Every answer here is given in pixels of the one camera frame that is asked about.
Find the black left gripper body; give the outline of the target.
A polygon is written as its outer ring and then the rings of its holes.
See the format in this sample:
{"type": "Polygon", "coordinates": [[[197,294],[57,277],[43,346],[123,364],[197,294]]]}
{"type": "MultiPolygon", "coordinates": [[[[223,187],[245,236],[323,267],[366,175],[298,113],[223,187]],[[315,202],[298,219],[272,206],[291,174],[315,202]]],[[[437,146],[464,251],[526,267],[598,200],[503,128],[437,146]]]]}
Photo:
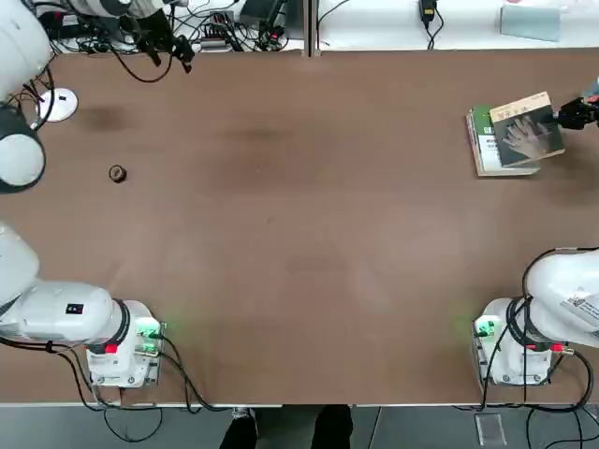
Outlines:
{"type": "Polygon", "coordinates": [[[158,9],[143,18],[122,16],[120,26],[127,35],[133,38],[133,44],[136,46],[151,44],[159,47],[167,45],[170,41],[171,28],[163,9],[158,9]]]}

